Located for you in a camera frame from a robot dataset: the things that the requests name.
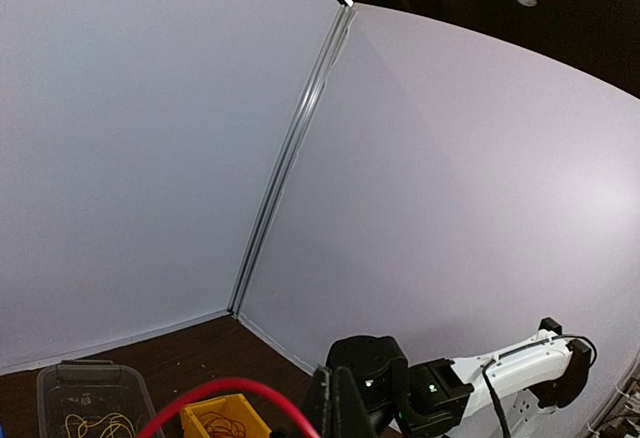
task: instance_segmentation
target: clear plastic container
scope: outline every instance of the clear plastic container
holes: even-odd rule
[[[38,374],[40,438],[67,438],[69,415],[95,423],[109,413],[126,416],[136,434],[155,416],[144,380],[133,368],[111,361],[78,360],[63,361]],[[67,422],[71,436],[77,436],[79,423],[77,418]],[[98,438],[104,428],[87,428],[85,438]],[[155,437],[164,438],[164,434],[157,432]]]

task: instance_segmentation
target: metal panel frame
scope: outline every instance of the metal panel frame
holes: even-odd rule
[[[304,86],[242,259],[228,307],[228,311],[233,315],[240,313],[253,271],[282,196],[285,181],[298,156],[298,150],[307,134],[322,90],[347,39],[349,25],[355,14],[355,10],[350,6],[340,7]]]

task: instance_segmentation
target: white backdrop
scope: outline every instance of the white backdrop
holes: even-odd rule
[[[226,308],[337,9],[0,0],[0,373]]]
[[[552,316],[600,348],[538,436],[572,436],[633,359],[640,101],[425,18],[360,6],[243,309],[311,365],[392,334],[412,362],[474,355]],[[453,436],[483,436],[492,410]]]

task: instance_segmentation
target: yellow string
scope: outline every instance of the yellow string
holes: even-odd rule
[[[121,428],[128,433],[129,438],[135,437],[136,431],[135,431],[135,428],[133,427],[133,424],[131,424],[131,421],[129,420],[129,418],[124,416],[122,413],[114,412],[114,413],[109,413],[108,415],[102,417],[100,420],[92,424],[89,424],[87,420],[85,420],[81,416],[76,415],[74,413],[67,415],[67,417],[64,420],[64,427],[65,427],[65,430],[67,431],[67,438],[73,438],[71,436],[71,430],[69,429],[70,418],[74,418],[80,421],[80,424],[78,425],[78,429],[77,429],[77,434],[78,434],[77,438],[84,438],[87,435],[87,433],[89,433],[89,428],[94,428],[102,424],[106,420],[109,420],[109,425],[102,431],[100,438],[107,438],[108,432],[111,432],[111,438],[115,438],[114,433]]]

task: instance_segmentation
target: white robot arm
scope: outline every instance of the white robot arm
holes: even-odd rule
[[[500,426],[491,438],[528,438],[577,398],[595,357],[588,338],[545,318],[534,335],[501,350],[411,367],[393,338],[351,337],[334,343],[327,366],[350,370],[378,435],[395,418],[406,437],[442,436],[493,406]],[[514,393],[505,413],[500,399]]]

